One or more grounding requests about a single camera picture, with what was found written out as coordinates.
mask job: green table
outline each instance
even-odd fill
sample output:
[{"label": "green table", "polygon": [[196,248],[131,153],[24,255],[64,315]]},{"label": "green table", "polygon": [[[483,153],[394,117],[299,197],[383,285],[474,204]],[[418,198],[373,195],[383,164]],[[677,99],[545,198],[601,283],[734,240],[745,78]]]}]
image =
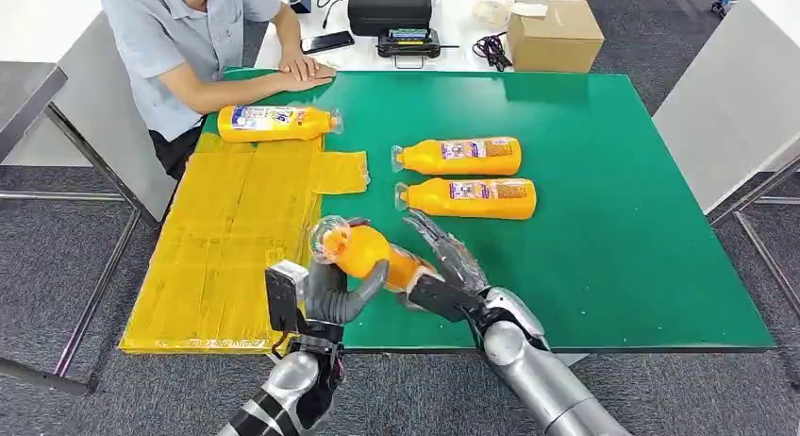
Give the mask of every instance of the green table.
[{"label": "green table", "polygon": [[[229,78],[245,78],[237,71]],[[518,176],[537,187],[528,221],[438,217],[489,280],[517,293],[559,352],[759,351],[774,346],[750,296],[624,75],[340,73],[326,88],[264,104],[340,109],[326,149],[366,150],[366,193],[326,196],[323,214],[365,216],[431,260],[393,205],[390,148],[508,135]],[[209,128],[215,121],[209,119]],[[345,331],[349,349],[472,347],[466,324],[401,308],[380,293]]]}]

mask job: floor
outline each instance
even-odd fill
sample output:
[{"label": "floor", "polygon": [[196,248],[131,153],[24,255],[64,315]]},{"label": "floor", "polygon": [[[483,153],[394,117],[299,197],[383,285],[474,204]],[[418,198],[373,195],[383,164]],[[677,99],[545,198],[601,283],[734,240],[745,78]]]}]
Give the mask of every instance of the floor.
[{"label": "floor", "polygon": [[[713,1],[589,0],[607,37],[594,71],[629,74],[653,112],[718,24],[708,13]],[[251,63],[263,27],[248,26]],[[85,170],[0,168],[6,189],[76,183],[105,188]],[[800,196],[800,178],[778,193]],[[747,214],[800,286],[800,210]],[[126,217],[122,204],[0,203],[0,355],[52,368]],[[797,434],[800,321],[737,223],[717,235],[779,348],[577,363],[575,372],[633,434]],[[99,381],[98,392],[74,398],[0,377],[0,435],[213,434],[267,377],[270,363],[258,356],[127,356],[114,348],[156,238],[138,225],[71,370]],[[347,380],[322,434],[539,434],[477,355],[348,355],[344,366]]]}]

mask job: device screen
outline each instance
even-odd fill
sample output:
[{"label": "device screen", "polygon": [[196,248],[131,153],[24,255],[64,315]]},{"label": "device screen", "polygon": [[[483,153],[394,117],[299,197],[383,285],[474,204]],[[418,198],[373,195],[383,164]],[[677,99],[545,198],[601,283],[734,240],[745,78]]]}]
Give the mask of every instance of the device screen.
[{"label": "device screen", "polygon": [[300,47],[303,49],[304,54],[313,54],[315,52],[322,52],[330,49],[336,49],[337,47],[348,46],[353,43],[353,37],[350,35],[350,32],[343,31],[329,33],[320,37],[303,39],[300,42]]}]

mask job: bottle cap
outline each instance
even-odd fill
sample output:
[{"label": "bottle cap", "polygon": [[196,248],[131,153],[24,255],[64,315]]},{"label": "bottle cap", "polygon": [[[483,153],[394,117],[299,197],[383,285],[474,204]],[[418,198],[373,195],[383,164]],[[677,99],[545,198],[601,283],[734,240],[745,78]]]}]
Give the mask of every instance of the bottle cap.
[{"label": "bottle cap", "polygon": [[406,168],[405,161],[403,159],[403,150],[404,148],[400,145],[395,145],[392,147],[392,171],[393,172],[400,172],[401,170]]},{"label": "bottle cap", "polygon": [[341,216],[320,219],[308,235],[311,254],[317,262],[336,262],[350,242],[350,224]]},{"label": "bottle cap", "polygon": [[408,209],[408,184],[397,183],[394,186],[394,207],[398,211]]},{"label": "bottle cap", "polygon": [[333,109],[328,113],[328,122],[330,123],[328,133],[342,134],[344,132],[344,118],[338,109]]}]

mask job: orange bottle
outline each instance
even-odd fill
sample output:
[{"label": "orange bottle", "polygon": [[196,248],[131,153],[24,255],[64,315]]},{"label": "orange bottle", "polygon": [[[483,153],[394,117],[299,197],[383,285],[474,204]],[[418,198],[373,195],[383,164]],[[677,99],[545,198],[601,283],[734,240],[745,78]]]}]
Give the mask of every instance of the orange bottle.
[{"label": "orange bottle", "polygon": [[431,178],[416,186],[397,183],[394,204],[398,210],[415,208],[434,216],[522,220],[533,215],[536,189],[522,178]]},{"label": "orange bottle", "polygon": [[422,141],[392,147],[392,169],[425,175],[514,175],[522,157],[520,142],[512,137]]},{"label": "orange bottle", "polygon": [[320,219],[309,236],[311,252],[321,263],[336,263],[348,276],[365,278],[380,260],[389,261],[386,290],[404,292],[420,268],[433,267],[425,260],[386,241],[371,226],[350,226],[340,216]]},{"label": "orange bottle", "polygon": [[220,110],[217,128],[226,142],[308,140],[340,132],[342,115],[316,108],[228,106]]}]

